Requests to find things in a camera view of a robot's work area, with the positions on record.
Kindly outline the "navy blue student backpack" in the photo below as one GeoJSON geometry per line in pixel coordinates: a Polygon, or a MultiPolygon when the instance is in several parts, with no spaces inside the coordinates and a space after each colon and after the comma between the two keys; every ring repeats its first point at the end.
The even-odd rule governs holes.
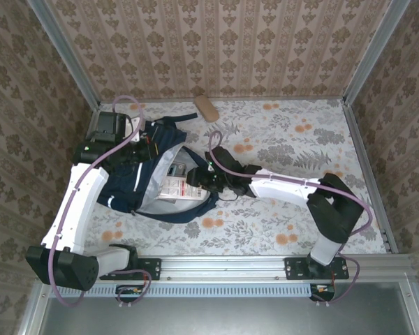
{"type": "Polygon", "coordinates": [[[157,143],[159,155],[142,163],[123,165],[109,175],[97,203],[115,211],[154,220],[183,224],[204,216],[216,207],[219,196],[210,192],[202,200],[158,199],[161,184],[173,162],[185,163],[187,171],[206,168],[204,158],[185,146],[187,134],[176,124],[197,118],[196,113],[146,121],[144,132],[157,143]]]}

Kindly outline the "brown glasses case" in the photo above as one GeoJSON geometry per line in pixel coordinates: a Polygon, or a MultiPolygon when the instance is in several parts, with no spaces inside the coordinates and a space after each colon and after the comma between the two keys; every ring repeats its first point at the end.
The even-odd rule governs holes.
{"type": "Polygon", "coordinates": [[[219,119],[219,112],[205,95],[196,96],[194,103],[206,122],[212,123],[219,119]]]}

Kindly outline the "floral tablecloth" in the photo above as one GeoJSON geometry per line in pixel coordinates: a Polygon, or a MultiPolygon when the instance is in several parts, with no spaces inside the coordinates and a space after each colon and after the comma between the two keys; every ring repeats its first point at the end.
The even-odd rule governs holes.
{"type": "MultiPolygon", "coordinates": [[[[213,131],[241,164],[293,177],[337,175],[361,200],[369,194],[340,100],[217,101],[219,119],[178,123],[186,145],[203,154],[213,131]]],[[[225,190],[216,207],[187,224],[155,221],[96,205],[87,251],[133,245],[141,255],[304,255],[318,230],[299,206],[225,190]]]]}

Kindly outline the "grey metal front panel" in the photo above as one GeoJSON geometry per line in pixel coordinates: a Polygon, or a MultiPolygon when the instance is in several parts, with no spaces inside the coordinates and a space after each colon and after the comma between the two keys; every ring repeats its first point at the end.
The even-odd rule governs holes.
{"type": "Polygon", "coordinates": [[[357,284],[336,304],[308,298],[152,298],[120,307],[53,300],[40,335],[414,335],[400,289],[357,284]]]}

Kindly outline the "aluminium left frame post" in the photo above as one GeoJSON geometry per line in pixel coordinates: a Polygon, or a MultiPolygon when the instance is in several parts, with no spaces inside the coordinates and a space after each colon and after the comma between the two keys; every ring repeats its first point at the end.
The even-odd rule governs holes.
{"type": "Polygon", "coordinates": [[[50,6],[45,0],[27,0],[31,9],[35,13],[46,34],[55,46],[59,56],[65,63],[69,73],[75,80],[79,90],[93,111],[97,111],[100,104],[100,98],[95,92],[91,81],[89,80],[84,67],[76,57],[73,44],[68,41],[67,35],[62,31],[50,6]]]}

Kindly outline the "aluminium frame post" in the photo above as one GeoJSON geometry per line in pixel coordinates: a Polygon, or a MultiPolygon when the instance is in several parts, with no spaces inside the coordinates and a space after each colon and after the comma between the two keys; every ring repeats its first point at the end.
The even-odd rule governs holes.
{"type": "Polygon", "coordinates": [[[100,98],[95,92],[91,81],[89,80],[84,67],[76,57],[73,44],[68,41],[67,35],[62,31],[50,6],[45,0],[27,0],[31,9],[35,13],[46,34],[55,46],[59,56],[65,63],[69,73],[75,80],[79,90],[93,111],[97,111],[100,104],[100,98]]]}
{"type": "Polygon", "coordinates": [[[411,0],[390,1],[385,15],[381,19],[368,48],[345,90],[343,95],[345,105],[352,105],[353,101],[357,98],[410,2],[411,0]]]}

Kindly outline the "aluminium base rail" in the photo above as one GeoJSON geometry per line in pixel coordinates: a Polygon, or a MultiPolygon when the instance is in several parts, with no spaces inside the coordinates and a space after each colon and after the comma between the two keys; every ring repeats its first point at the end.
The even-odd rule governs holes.
{"type": "MultiPolygon", "coordinates": [[[[273,283],[286,281],[290,255],[164,256],[157,283],[273,283]]],[[[350,277],[358,282],[398,282],[416,277],[407,255],[347,255],[350,277]]]]}

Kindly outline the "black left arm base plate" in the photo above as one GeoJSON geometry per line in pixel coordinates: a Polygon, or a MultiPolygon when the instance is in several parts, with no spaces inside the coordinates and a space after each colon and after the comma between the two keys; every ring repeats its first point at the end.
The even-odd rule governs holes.
{"type": "MultiPolygon", "coordinates": [[[[161,274],[161,259],[160,258],[138,258],[130,265],[128,265],[124,271],[137,269],[148,272],[153,281],[158,281],[161,274]]],[[[141,273],[130,273],[130,274],[107,274],[100,277],[103,281],[143,281],[148,279],[146,274],[141,273]]]]}

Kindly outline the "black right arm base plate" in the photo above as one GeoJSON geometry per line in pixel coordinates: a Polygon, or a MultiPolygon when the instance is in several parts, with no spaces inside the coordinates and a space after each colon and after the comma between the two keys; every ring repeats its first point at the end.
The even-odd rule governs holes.
{"type": "Polygon", "coordinates": [[[349,279],[345,259],[335,257],[329,265],[321,265],[309,257],[285,258],[287,280],[349,279]]]}

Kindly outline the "aluminium right side rail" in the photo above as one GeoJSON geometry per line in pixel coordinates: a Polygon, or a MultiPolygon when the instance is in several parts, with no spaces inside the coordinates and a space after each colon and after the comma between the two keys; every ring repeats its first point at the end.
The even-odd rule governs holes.
{"type": "Polygon", "coordinates": [[[340,100],[340,102],[350,130],[351,139],[360,163],[364,181],[367,186],[367,191],[376,216],[376,221],[380,227],[385,249],[389,253],[399,253],[353,110],[351,106],[347,105],[343,100],[340,100]]]}

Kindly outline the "aluminium right frame post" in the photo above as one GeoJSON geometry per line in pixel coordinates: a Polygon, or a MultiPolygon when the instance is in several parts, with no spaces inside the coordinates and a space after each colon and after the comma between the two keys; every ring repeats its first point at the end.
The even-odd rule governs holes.
{"type": "Polygon", "coordinates": [[[368,48],[345,90],[343,95],[345,105],[352,105],[353,101],[357,98],[410,2],[411,0],[390,1],[385,15],[381,19],[368,48]]]}

